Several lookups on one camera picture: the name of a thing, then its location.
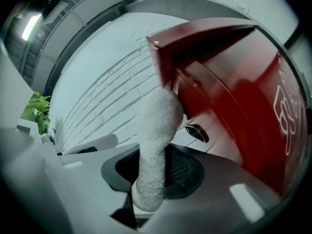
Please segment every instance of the potted plant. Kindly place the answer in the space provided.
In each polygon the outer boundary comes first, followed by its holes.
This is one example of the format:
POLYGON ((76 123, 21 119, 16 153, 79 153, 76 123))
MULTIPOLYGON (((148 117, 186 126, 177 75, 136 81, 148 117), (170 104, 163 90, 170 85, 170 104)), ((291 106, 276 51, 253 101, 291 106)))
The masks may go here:
POLYGON ((49 96, 40 96, 40 93, 34 92, 35 97, 31 98, 25 107, 21 118, 34 121, 38 125, 39 134, 47 132, 50 119, 47 116, 50 108, 50 102, 47 101, 49 96))

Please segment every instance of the fluorescent light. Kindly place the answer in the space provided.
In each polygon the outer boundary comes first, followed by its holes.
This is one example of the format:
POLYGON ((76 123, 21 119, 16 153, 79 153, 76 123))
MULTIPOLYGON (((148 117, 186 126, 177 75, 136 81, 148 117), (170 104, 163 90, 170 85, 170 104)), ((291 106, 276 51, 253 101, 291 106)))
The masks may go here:
POLYGON ((36 15, 36 16, 33 16, 30 18, 24 32, 23 32, 23 35, 21 36, 25 41, 28 40, 29 36, 30 36, 30 33, 32 32, 32 30, 34 29, 37 21, 39 20, 41 14, 39 15, 36 15))

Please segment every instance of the white plush object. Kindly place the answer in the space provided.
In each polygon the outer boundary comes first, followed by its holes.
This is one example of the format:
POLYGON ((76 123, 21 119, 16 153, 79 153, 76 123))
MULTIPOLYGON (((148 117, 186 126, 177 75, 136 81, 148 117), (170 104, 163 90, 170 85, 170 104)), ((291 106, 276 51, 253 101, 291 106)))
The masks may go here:
POLYGON ((172 91, 156 89, 148 95, 138 117, 140 145, 138 178, 132 186, 133 203, 154 212, 163 201, 165 184, 164 149, 183 120, 183 107, 172 91))

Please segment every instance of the light fixture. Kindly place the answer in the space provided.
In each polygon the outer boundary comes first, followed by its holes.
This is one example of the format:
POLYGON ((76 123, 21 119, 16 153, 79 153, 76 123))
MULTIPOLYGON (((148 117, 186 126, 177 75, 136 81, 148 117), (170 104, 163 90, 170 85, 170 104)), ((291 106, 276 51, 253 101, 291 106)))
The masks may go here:
POLYGON ((33 16, 29 19, 29 22, 28 22, 27 26, 25 27, 24 32, 21 36, 25 41, 28 40, 30 33, 34 29, 34 27, 35 27, 37 21, 39 20, 40 16, 41 16, 41 14, 33 16))

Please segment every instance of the red machine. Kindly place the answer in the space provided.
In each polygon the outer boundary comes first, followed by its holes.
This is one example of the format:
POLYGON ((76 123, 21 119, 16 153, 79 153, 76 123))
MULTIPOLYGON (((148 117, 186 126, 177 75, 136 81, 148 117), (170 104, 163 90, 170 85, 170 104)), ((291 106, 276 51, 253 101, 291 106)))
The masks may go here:
POLYGON ((298 82, 256 23, 215 18, 148 37, 161 86, 174 90, 209 153, 242 166, 280 195, 298 178, 308 125, 298 82))

